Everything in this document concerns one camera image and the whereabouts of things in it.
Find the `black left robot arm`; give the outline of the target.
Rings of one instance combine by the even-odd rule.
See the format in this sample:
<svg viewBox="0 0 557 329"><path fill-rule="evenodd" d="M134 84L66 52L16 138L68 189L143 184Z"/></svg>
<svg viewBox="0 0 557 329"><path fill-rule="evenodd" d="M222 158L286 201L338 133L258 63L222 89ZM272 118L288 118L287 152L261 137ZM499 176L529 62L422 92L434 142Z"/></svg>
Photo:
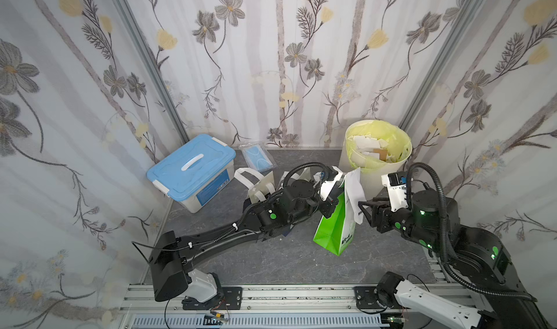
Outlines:
<svg viewBox="0 0 557 329"><path fill-rule="evenodd" d="M197 265L240 244L286 235L317 212L331 217L344 177L335 166L308 162L288 172L279 190L256 203L245 201L233 223L192 236L163 233L147 259L155 301L181 297L184 310L216 310L229 303L218 276Z"/></svg>

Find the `green white paper bag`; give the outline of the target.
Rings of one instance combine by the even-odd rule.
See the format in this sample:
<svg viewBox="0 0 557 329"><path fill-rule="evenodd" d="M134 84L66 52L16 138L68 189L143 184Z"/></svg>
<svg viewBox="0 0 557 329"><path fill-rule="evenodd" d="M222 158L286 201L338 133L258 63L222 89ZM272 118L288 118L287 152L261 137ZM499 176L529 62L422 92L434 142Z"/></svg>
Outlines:
<svg viewBox="0 0 557 329"><path fill-rule="evenodd" d="M355 234L355 213L349 192L345 188L345 179L339 185L336 194L338 203L329 218L322 217L313 241L336 256L340 256L352 243Z"/></svg>

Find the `blue paper bag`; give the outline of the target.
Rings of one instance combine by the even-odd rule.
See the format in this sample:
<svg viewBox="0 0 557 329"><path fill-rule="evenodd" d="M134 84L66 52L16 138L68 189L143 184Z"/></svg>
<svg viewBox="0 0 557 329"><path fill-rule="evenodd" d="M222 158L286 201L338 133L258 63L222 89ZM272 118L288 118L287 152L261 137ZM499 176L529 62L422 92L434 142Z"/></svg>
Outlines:
<svg viewBox="0 0 557 329"><path fill-rule="evenodd" d="M278 186L279 188L282 188L284 186L284 178L286 177L286 175L288 174L288 171L284 171L284 173L282 174L279 182L278 182ZM305 168L302 169L296 173L294 173L291 177L292 181L296 181L296 180L304 180L304 181L312 181L313 180L313 176L311 175L311 171L310 168Z"/></svg>
<svg viewBox="0 0 557 329"><path fill-rule="evenodd" d="M265 201L268 195L276 192L272 171L263 175L252 168L239 168L234 178L248 189L247 198L252 204Z"/></svg>

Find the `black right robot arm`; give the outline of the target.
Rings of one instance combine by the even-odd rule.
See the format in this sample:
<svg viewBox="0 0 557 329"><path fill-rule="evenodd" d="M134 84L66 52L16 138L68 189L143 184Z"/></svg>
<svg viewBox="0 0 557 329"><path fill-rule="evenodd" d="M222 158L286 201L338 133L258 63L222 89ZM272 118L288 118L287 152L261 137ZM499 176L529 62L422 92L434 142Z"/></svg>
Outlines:
<svg viewBox="0 0 557 329"><path fill-rule="evenodd" d="M425 291L394 272L375 288L383 307L415 310L449 328L549 328L538 300L527 292L508 249L493 232L461 224L458 204L446 196L435 170L417 162L384 176L388 200L358 206L380 233L397 230L427 248L450 279L486 301L486 310L464 307Z"/></svg>

